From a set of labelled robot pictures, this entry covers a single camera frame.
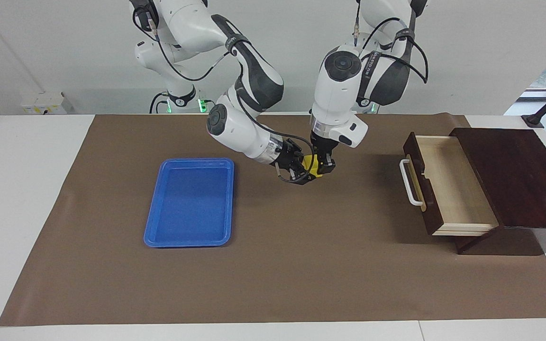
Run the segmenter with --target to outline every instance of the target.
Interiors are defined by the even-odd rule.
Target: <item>white power box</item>
[[[20,105],[28,115],[66,115],[73,111],[73,105],[61,92],[24,97]]]

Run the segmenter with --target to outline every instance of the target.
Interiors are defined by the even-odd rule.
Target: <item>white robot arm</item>
[[[329,52],[321,64],[311,110],[310,139],[317,153],[318,174],[336,166],[332,149],[338,143],[357,147],[368,126],[351,107],[375,102],[387,105],[398,101],[408,84],[414,25],[427,0],[357,0],[364,20],[373,28],[366,39],[358,33],[350,44]]]
[[[205,0],[130,2],[136,25],[154,34],[153,43],[136,46],[136,57],[143,66],[164,76],[170,95],[183,103],[195,92],[191,84],[195,80],[184,76],[174,63],[225,46],[237,58],[241,72],[210,111],[208,133],[249,158],[288,170],[291,177],[287,182],[308,182],[312,175],[301,164],[301,149],[256,121],[260,113],[282,99],[283,80],[236,26],[221,15],[211,15]]]

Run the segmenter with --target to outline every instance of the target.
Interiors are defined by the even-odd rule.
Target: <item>yellow object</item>
[[[310,160],[312,158],[315,158],[315,160],[313,161],[313,168],[310,170],[310,173],[312,175],[315,175],[316,178],[323,177],[323,174],[318,174],[317,173],[317,169],[319,169],[319,162],[317,161],[317,156],[316,155],[305,155],[305,158],[303,158],[303,167],[306,170],[309,170]]]

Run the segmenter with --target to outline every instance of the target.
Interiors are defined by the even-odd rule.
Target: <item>open drawer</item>
[[[429,235],[461,254],[546,252],[546,147],[532,130],[456,128],[408,136],[400,162]]]

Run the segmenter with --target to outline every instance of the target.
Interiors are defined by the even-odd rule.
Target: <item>brown mat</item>
[[[546,317],[546,257],[456,255],[408,203],[408,134],[466,119],[363,119],[362,145],[335,149],[334,173],[301,187],[215,142],[204,116],[97,116],[0,326]],[[262,117],[301,135],[308,121]],[[236,162],[224,247],[143,244],[158,167],[184,157]]]

